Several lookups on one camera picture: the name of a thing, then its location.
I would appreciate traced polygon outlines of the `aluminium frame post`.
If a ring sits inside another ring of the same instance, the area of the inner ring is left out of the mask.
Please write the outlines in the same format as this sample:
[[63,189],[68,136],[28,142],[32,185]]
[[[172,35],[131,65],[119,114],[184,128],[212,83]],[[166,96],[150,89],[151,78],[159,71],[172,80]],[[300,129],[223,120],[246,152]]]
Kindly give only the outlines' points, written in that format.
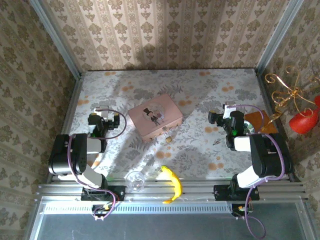
[[303,2],[304,0],[289,0],[288,5],[281,15],[281,18],[255,68],[255,72],[258,76],[265,71]]
[[63,35],[58,30],[58,27],[55,25],[54,19],[50,16],[50,13],[46,9],[44,3],[42,2],[42,0],[29,0],[29,3],[38,15],[39,20],[41,21],[45,30],[51,37],[53,43],[55,44],[62,58],[64,59],[74,79],[78,81],[81,78],[82,73],[77,67],[76,61],[72,57],[71,51],[68,49],[65,41],[63,40]]

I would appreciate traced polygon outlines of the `aluminium front rail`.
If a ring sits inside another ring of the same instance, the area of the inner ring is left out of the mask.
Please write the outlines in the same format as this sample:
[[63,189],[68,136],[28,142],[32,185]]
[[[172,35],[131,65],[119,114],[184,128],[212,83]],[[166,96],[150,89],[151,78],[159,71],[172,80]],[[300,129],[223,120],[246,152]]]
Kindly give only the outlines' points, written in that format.
[[[215,201],[214,185],[216,182],[186,182],[182,195],[176,202],[210,202]],[[59,182],[56,184],[42,184],[36,194],[48,199],[80,199],[82,187],[76,183]],[[166,181],[148,181],[142,191],[125,190],[125,202],[162,202],[174,195],[174,187]],[[286,180],[269,181],[251,191],[253,201],[293,201],[307,200],[303,185],[300,182]]]

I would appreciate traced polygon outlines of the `clear glass cup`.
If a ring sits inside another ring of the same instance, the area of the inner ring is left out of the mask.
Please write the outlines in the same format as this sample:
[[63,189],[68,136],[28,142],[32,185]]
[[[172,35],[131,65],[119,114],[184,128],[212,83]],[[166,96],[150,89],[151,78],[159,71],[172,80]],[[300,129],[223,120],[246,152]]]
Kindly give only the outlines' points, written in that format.
[[140,192],[145,188],[145,176],[140,171],[130,172],[125,182],[127,188],[133,192]]

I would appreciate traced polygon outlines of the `leaf pattern bowl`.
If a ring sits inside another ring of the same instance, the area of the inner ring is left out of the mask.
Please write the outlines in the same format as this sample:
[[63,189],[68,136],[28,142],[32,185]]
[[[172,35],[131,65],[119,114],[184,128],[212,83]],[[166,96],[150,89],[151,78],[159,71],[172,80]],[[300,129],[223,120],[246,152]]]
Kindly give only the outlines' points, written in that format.
[[244,134],[254,134],[255,133],[254,126],[247,120],[244,120],[244,123],[243,123],[243,133]]

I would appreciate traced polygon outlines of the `aluminium side rail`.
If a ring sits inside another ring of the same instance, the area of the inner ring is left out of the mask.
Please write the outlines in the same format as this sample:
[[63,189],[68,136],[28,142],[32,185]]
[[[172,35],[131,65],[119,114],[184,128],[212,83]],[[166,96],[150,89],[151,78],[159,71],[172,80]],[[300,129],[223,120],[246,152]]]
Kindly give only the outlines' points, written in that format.
[[[266,112],[270,115],[272,115],[274,113],[274,104],[271,100],[271,94],[267,88],[267,84],[265,83],[264,78],[262,77],[262,75],[258,74],[257,71],[255,71],[256,77],[257,77],[257,82],[258,85],[260,87],[260,91],[262,94],[262,98],[264,101],[264,104],[266,106]],[[298,175],[297,175],[297,171],[296,171],[296,166],[302,161],[301,155],[292,147],[290,147],[289,144],[289,138],[286,134],[284,125],[282,124],[281,120],[278,118],[277,120],[275,120],[272,123],[276,130],[282,135],[282,137],[284,138],[284,141],[287,144],[288,147],[288,151],[290,153],[291,159],[292,159],[292,167],[293,167],[293,173],[289,173],[288,174],[288,178],[291,182],[301,182],[301,180],[299,179]]]
[[72,95],[70,98],[70,102],[68,104],[68,109],[65,114],[65,118],[63,121],[63,125],[61,128],[61,135],[67,135],[66,142],[62,143],[62,147],[68,146],[69,135],[72,127],[72,122],[74,119],[75,111],[77,108],[79,96],[82,90],[83,82],[84,82],[85,74],[82,74],[80,78],[75,82]]

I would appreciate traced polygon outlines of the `orange wooden board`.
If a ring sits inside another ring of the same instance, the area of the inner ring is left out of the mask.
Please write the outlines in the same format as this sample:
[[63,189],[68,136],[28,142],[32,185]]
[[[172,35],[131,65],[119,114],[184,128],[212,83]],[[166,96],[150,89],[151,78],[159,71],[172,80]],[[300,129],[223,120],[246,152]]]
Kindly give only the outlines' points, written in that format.
[[276,134],[278,133],[278,130],[276,129],[275,125],[273,123],[269,123],[270,118],[266,114],[266,112],[263,110],[263,121],[262,121],[262,116],[259,111],[248,113],[244,115],[244,119],[251,123],[255,129],[255,132],[257,132],[261,125],[262,128],[260,130],[261,133],[263,134]]

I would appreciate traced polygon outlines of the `black connector board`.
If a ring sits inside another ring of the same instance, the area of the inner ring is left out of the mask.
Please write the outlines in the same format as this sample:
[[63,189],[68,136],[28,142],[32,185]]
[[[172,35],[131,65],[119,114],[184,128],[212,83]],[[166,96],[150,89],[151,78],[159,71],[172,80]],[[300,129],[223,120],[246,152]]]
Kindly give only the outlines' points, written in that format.
[[111,204],[96,204],[92,206],[92,215],[97,218],[104,217],[111,210]]
[[242,218],[245,216],[245,213],[249,214],[253,212],[253,206],[249,204],[247,206],[247,209],[245,211],[245,205],[244,204],[231,204],[232,212],[231,215],[236,218]]

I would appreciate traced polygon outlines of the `yellow banana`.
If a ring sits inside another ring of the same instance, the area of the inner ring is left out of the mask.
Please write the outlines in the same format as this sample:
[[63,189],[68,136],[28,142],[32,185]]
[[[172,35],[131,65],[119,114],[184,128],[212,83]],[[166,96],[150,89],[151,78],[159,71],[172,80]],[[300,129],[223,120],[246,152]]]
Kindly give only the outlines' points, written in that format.
[[164,176],[171,181],[174,188],[173,197],[162,202],[163,204],[170,204],[182,195],[183,186],[181,184],[179,177],[169,167],[162,165],[161,171],[164,174]]

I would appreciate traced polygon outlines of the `floral table cover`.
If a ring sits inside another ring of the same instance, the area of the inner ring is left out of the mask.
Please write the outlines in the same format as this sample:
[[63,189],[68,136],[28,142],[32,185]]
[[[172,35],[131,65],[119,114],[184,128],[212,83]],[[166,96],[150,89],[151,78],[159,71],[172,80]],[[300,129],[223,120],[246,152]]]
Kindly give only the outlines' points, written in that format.
[[[88,117],[98,107],[123,114],[111,131],[105,153],[89,157],[95,171],[122,179],[139,171],[148,179],[160,177],[161,166],[180,178],[230,178],[251,165],[248,152],[226,146],[226,133],[208,122],[209,111],[235,102],[245,113],[265,110],[260,84],[252,68],[196,70],[89,71],[81,81],[70,133],[87,133]],[[168,94],[182,113],[182,124],[164,136],[143,142],[128,111]]]

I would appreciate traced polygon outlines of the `grey metal panel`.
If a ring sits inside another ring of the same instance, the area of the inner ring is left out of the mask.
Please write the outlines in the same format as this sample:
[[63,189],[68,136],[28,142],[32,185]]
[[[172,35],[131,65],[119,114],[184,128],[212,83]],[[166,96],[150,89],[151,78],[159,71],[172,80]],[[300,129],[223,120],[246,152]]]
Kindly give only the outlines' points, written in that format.
[[42,201],[24,240],[320,240],[301,200],[256,202],[248,220],[230,214],[42,214]]

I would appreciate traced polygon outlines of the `pink box with couple picture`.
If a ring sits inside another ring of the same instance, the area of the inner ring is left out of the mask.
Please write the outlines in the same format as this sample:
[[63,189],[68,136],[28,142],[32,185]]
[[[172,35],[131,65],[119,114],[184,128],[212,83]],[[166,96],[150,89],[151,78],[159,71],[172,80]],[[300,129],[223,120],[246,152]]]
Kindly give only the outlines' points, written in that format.
[[151,142],[182,124],[183,114],[168,94],[155,97],[128,111],[143,142]]

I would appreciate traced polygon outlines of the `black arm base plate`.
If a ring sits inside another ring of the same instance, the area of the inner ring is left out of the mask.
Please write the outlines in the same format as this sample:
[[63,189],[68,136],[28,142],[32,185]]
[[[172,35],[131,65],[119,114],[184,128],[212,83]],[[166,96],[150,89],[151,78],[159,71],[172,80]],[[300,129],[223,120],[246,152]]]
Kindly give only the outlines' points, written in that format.
[[[107,190],[113,192],[117,202],[123,202],[126,194],[126,187],[124,185],[109,185]],[[83,188],[81,193],[81,201],[99,201],[112,202],[113,197],[110,193],[105,191],[98,191],[93,189]]]
[[250,188],[235,185],[214,185],[213,194],[216,201],[245,201]]

